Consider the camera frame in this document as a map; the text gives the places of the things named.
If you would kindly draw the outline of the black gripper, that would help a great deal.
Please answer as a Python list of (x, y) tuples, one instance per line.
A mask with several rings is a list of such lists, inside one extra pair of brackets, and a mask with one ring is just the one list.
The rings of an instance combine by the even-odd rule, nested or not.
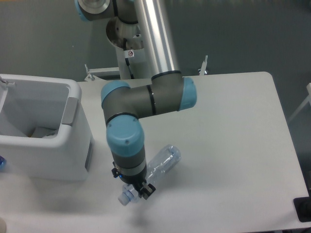
[(146, 167), (135, 175), (125, 175), (120, 173), (116, 168), (113, 168), (112, 174), (114, 178), (120, 178), (124, 183), (133, 184), (134, 189), (138, 192), (138, 196), (145, 200), (147, 200), (156, 190), (151, 183), (146, 182)]

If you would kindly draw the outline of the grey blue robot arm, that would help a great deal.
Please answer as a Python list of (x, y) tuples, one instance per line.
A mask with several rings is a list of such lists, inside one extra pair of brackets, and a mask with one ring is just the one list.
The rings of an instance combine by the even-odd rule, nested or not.
[(194, 81), (182, 76), (177, 62), (165, 2), (77, 0), (75, 6), (84, 20), (115, 18), (139, 28), (151, 83), (132, 88), (124, 81), (109, 82), (101, 90), (101, 107), (113, 156), (113, 176), (148, 199), (155, 187), (146, 181), (144, 132), (139, 120), (189, 109), (197, 101)]

